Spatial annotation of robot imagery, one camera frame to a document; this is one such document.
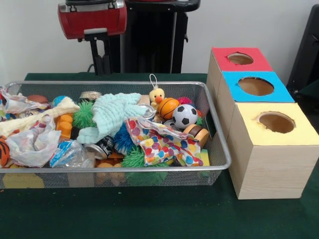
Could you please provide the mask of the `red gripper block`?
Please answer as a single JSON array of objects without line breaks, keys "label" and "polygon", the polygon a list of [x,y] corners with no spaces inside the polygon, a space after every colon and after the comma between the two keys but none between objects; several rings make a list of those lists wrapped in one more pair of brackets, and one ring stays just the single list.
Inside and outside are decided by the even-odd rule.
[{"label": "red gripper block", "polygon": [[[109,36],[123,34],[127,25],[127,8],[124,2],[66,2],[58,5],[58,18],[67,39],[83,39],[85,34],[107,32]],[[102,75],[112,73],[110,44],[103,39],[104,55],[98,53],[97,42],[90,40],[94,70]]]}]

